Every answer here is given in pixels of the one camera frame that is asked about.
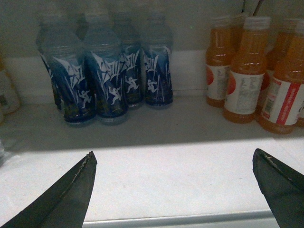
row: white shelf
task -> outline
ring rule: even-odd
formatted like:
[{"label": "white shelf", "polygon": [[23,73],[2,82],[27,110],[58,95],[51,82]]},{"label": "white shelf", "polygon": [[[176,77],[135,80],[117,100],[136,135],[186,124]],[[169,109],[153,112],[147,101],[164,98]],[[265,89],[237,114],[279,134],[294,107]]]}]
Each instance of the white shelf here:
[{"label": "white shelf", "polygon": [[256,148],[304,173],[304,129],[278,136],[254,121],[230,123],[204,97],[128,114],[122,125],[84,128],[66,125],[53,104],[6,116],[0,226],[89,151],[98,165],[85,221],[269,213],[252,172]]}]

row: white bottle label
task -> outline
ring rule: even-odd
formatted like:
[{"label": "white bottle label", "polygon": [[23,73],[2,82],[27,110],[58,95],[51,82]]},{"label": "white bottle label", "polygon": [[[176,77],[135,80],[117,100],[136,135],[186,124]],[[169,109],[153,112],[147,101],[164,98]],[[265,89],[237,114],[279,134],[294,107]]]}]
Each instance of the white bottle label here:
[{"label": "white bottle label", "polygon": [[0,71],[0,104],[4,114],[18,109],[19,99],[5,70]]},{"label": "white bottle label", "polygon": [[209,66],[206,65],[207,73],[207,96],[214,100],[224,100],[229,79],[230,65]]},{"label": "white bottle label", "polygon": [[257,105],[263,75],[229,74],[225,108],[236,114],[252,114]]},{"label": "white bottle label", "polygon": [[296,123],[304,106],[304,85],[273,78],[262,116],[280,125]]},{"label": "white bottle label", "polygon": [[258,100],[257,100],[257,104],[260,107],[263,107],[263,105],[264,105],[273,75],[274,75],[273,70],[267,70],[266,73],[264,74],[260,95],[258,96]]}]

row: blue plastic bottle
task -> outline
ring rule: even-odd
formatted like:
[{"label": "blue plastic bottle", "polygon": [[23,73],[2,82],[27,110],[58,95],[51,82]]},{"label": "blue plastic bottle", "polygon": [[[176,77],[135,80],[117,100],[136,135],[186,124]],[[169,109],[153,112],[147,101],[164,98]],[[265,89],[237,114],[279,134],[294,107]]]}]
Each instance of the blue plastic bottle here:
[{"label": "blue plastic bottle", "polygon": [[124,79],[124,91],[130,108],[137,108],[142,104],[141,78],[141,43],[140,36],[132,26],[131,11],[125,0],[116,1],[113,31],[122,42],[120,59],[121,73]]},{"label": "blue plastic bottle", "polygon": [[152,107],[164,107],[173,102],[170,73],[172,33],[165,22],[160,0],[151,1],[142,41],[146,70],[145,101]]},{"label": "blue plastic bottle", "polygon": [[89,23],[84,39],[85,71],[94,88],[96,111],[104,124],[119,124],[128,111],[119,63],[121,42],[102,2],[90,1],[85,18]]},{"label": "blue plastic bottle", "polygon": [[43,52],[42,47],[41,47],[41,45],[44,42],[44,39],[46,37],[47,29],[48,29],[47,25],[44,23],[44,18],[42,16],[42,11],[46,10],[45,5],[39,5],[38,8],[39,8],[39,12],[38,12],[38,15],[37,15],[37,21],[39,23],[40,30],[39,30],[39,32],[37,34],[37,37],[36,37],[36,45],[37,45],[37,49],[39,51],[39,54],[41,56],[41,59],[43,61],[43,64],[46,67],[47,73],[48,73],[48,75],[50,76],[50,79],[51,79],[51,85],[52,85],[55,105],[56,105],[58,110],[61,110],[61,98],[60,98],[60,94],[58,92],[58,86],[56,85],[56,83],[53,79],[52,71],[49,68],[49,65],[47,64],[46,57],[45,57],[44,52]]},{"label": "blue plastic bottle", "polygon": [[68,26],[66,15],[52,2],[44,17],[48,30],[42,50],[64,104],[64,119],[72,125],[86,123],[96,111],[84,74],[82,43]]}]

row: blue bottle label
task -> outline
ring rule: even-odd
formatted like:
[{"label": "blue bottle label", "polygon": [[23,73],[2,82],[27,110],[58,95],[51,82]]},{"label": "blue bottle label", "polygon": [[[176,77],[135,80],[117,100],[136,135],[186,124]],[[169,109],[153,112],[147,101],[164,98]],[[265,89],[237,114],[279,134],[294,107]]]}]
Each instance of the blue bottle label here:
[{"label": "blue bottle label", "polygon": [[80,123],[95,116],[95,103],[83,74],[82,65],[75,57],[53,57],[50,65],[54,80],[64,102],[64,118],[70,123]]},{"label": "blue bottle label", "polygon": [[97,114],[103,118],[115,118],[128,111],[119,58],[111,53],[100,57],[92,51],[85,56],[87,75],[96,94]]},{"label": "blue bottle label", "polygon": [[167,46],[151,45],[143,50],[146,70],[145,101],[149,105],[163,106],[173,101],[170,73],[171,50]]},{"label": "blue bottle label", "polygon": [[56,84],[56,82],[54,80],[53,73],[52,73],[51,68],[49,67],[49,65],[47,63],[46,57],[41,52],[40,52],[40,56],[41,56],[41,59],[43,61],[44,66],[47,69],[47,73],[48,73],[48,75],[51,78],[52,90],[53,90],[55,105],[57,106],[57,108],[59,110],[61,110],[61,98],[60,98],[60,94],[59,94],[59,91],[58,91],[58,86],[57,86],[57,84]]},{"label": "blue bottle label", "polygon": [[139,45],[124,45],[120,57],[124,91],[129,105],[143,100]]}]

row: running figure logo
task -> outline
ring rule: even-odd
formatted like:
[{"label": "running figure logo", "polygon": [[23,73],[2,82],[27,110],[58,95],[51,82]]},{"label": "running figure logo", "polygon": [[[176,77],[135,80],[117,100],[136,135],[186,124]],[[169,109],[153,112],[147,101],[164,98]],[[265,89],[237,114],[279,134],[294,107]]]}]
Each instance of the running figure logo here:
[{"label": "running figure logo", "polygon": [[122,96],[119,94],[119,91],[120,90],[120,88],[111,88],[110,86],[109,86],[109,92],[110,92],[110,94],[112,94],[112,95],[114,95],[114,98],[113,98],[113,102],[112,102],[112,104],[111,105],[114,105],[114,103],[115,103],[115,101],[118,99],[118,100],[122,100]]},{"label": "running figure logo", "polygon": [[138,89],[139,85],[136,84],[137,79],[133,79],[132,77],[129,77],[129,80],[127,80],[127,77],[125,77],[125,82],[129,84],[128,92],[130,92],[131,89]]},{"label": "running figure logo", "polygon": [[80,92],[78,91],[78,96],[83,98],[83,100],[84,100],[84,106],[82,108],[86,107],[85,105],[86,105],[87,102],[88,103],[91,102],[92,97],[89,97],[88,92],[89,91],[81,91],[81,94],[80,94]]},{"label": "running figure logo", "polygon": [[153,82],[150,79],[148,80],[148,90],[151,90],[152,93],[157,91],[157,87],[155,88],[154,85],[157,85],[157,82]]}]

